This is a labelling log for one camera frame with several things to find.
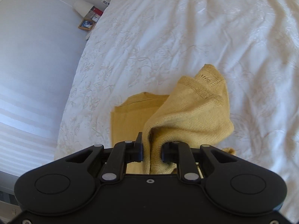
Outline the yellow knit sweater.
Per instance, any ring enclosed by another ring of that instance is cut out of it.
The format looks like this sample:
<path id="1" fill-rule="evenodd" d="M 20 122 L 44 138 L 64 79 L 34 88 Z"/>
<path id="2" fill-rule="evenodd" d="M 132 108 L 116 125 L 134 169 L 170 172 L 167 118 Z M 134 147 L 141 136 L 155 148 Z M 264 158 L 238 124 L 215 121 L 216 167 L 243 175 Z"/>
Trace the yellow knit sweater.
<path id="1" fill-rule="evenodd" d="M 169 95 L 139 93 L 110 114 L 112 144 L 142 133 L 144 160 L 127 165 L 130 174 L 169 174 L 174 163 L 161 160 L 162 145 L 181 141 L 191 148 L 216 145 L 234 130 L 224 77 L 206 64 L 195 77 L 182 76 Z"/>

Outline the red bottle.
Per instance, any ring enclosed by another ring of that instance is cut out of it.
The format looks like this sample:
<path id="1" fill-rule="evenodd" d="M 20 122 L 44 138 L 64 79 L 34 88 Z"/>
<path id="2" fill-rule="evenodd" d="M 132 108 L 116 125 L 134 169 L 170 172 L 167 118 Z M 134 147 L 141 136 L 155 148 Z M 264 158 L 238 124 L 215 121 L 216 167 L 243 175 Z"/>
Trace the red bottle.
<path id="1" fill-rule="evenodd" d="M 90 14 L 91 14 L 91 17 L 94 17 L 94 16 L 101 17 L 103 15 L 103 11 L 101 11 L 100 9 L 96 8 L 95 6 L 93 6 L 90 9 Z"/>

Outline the left white nightstand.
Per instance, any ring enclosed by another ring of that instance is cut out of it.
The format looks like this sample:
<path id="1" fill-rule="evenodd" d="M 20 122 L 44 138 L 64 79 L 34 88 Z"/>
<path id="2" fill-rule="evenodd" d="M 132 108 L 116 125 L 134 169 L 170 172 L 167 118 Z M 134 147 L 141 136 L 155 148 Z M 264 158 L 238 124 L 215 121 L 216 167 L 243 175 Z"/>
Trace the left white nightstand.
<path id="1" fill-rule="evenodd" d="M 91 31 L 87 33 L 85 40 L 88 40 L 90 38 L 91 33 L 92 33 Z"/>

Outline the small white alarm clock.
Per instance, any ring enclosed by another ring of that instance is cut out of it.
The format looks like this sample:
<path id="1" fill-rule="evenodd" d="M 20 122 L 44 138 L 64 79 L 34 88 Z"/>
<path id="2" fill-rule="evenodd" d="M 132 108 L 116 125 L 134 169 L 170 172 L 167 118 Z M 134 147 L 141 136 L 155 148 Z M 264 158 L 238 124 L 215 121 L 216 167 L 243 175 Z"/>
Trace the small white alarm clock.
<path id="1" fill-rule="evenodd" d="M 95 14 L 92 18 L 91 18 L 95 23 L 98 22 L 98 20 L 100 19 L 100 16 L 98 14 Z"/>

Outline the left wooden photo frame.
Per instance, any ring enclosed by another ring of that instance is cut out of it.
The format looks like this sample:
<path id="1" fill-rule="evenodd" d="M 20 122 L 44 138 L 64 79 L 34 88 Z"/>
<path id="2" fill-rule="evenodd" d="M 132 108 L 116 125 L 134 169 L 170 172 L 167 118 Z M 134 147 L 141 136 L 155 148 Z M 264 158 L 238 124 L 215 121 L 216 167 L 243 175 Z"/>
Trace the left wooden photo frame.
<path id="1" fill-rule="evenodd" d="M 80 25 L 78 26 L 79 29 L 90 31 L 96 23 L 91 19 L 83 19 Z"/>

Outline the white embroidered bedspread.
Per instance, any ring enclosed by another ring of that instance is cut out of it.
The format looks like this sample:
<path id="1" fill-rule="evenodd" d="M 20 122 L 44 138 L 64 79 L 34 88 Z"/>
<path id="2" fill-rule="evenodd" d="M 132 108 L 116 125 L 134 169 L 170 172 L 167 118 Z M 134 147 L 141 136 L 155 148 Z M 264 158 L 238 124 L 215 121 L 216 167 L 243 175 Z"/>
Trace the white embroidered bedspread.
<path id="1" fill-rule="evenodd" d="M 169 94 L 211 64 L 228 86 L 233 134 L 221 143 L 279 174 L 298 221 L 298 0 L 112 0 L 78 63 L 59 159 L 110 147 L 110 112 L 141 92 Z"/>

